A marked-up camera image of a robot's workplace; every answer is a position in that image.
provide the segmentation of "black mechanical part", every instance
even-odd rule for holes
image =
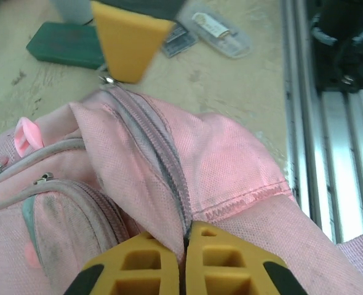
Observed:
[[[363,0],[306,1],[317,89],[363,89]]]

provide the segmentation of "metal frame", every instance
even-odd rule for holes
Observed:
[[[335,243],[363,234],[363,90],[318,93],[304,1],[283,0],[289,183]]]

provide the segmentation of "concrete floor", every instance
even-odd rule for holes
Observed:
[[[239,121],[285,168],[282,26],[278,0],[205,1],[244,29],[252,53],[230,60],[198,42],[172,59],[159,53],[145,78],[127,88],[191,112]],[[36,61],[25,46],[45,21],[60,22],[48,0],[0,2],[0,133],[21,116],[35,119],[98,87],[95,71]]]

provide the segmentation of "pink backpack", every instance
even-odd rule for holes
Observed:
[[[0,135],[0,294],[63,294],[143,230],[182,266],[198,220],[283,258],[308,294],[363,294],[363,236],[335,246],[231,119],[115,87]]]

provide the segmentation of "green block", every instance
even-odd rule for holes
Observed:
[[[26,46],[37,60],[97,69],[105,63],[93,26],[45,22]]]

